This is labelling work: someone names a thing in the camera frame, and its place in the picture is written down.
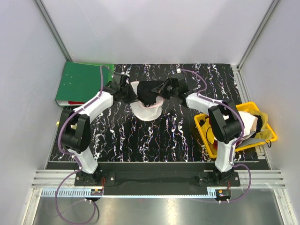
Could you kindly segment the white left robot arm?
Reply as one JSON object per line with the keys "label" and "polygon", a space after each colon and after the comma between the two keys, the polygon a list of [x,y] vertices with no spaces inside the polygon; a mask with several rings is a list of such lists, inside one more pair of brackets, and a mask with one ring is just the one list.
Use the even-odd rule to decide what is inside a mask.
{"label": "white left robot arm", "polygon": [[78,172],[90,185],[95,186],[101,181],[100,167],[90,150],[91,122],[115,102],[122,100],[130,103],[136,98],[129,76],[115,73],[92,99],[78,108],[66,109],[61,113],[58,148],[62,154],[75,159]]}

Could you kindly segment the white pink mesh laundry bag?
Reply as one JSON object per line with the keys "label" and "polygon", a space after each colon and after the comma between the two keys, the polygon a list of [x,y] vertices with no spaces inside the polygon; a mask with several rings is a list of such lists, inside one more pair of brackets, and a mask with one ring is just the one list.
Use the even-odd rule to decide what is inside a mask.
{"label": "white pink mesh laundry bag", "polygon": [[[137,95],[137,85],[139,82],[140,81],[134,81],[130,83],[136,95]],[[161,115],[163,103],[164,103],[164,98],[158,95],[156,98],[156,103],[149,107],[145,107],[139,99],[137,99],[133,103],[130,103],[130,107],[131,107],[131,111],[138,119],[142,121],[152,121],[152,120],[156,120]]]}

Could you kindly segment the black bra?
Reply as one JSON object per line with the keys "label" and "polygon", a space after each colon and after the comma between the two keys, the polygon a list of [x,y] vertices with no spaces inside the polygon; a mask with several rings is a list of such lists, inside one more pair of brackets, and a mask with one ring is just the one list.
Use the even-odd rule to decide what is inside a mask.
{"label": "black bra", "polygon": [[140,81],[137,85],[138,99],[145,107],[156,103],[158,94],[152,90],[163,84],[163,81]]}

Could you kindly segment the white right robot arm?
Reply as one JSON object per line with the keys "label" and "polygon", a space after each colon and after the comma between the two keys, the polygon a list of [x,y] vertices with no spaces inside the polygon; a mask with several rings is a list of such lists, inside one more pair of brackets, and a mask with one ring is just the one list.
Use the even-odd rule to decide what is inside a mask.
{"label": "white right robot arm", "polygon": [[236,144],[244,136],[244,124],[234,102],[230,99],[212,99],[199,91],[190,90],[183,73],[173,74],[151,92],[165,99],[175,97],[181,105],[209,117],[213,135],[217,139],[217,158],[210,177],[215,184],[225,185],[233,176]]}

